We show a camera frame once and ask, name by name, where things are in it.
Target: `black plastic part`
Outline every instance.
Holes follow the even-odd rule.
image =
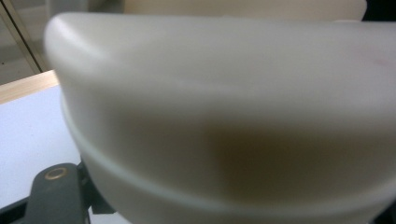
[[[396,21],[396,0],[366,0],[363,21]]]
[[[82,193],[84,195],[84,204],[86,209],[92,207],[94,214],[113,214],[116,211],[107,203],[107,201],[100,194],[96,186],[93,184],[90,174],[84,163],[78,165],[79,179],[82,184]]]
[[[0,223],[22,224],[28,198],[19,200],[0,209]]]
[[[27,204],[25,223],[90,223],[75,164],[55,165],[35,177]]]
[[[396,201],[369,224],[395,224],[396,223]]]

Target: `white plastic container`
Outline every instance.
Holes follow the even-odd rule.
[[[396,196],[395,28],[76,13],[46,47],[133,223],[362,224]]]

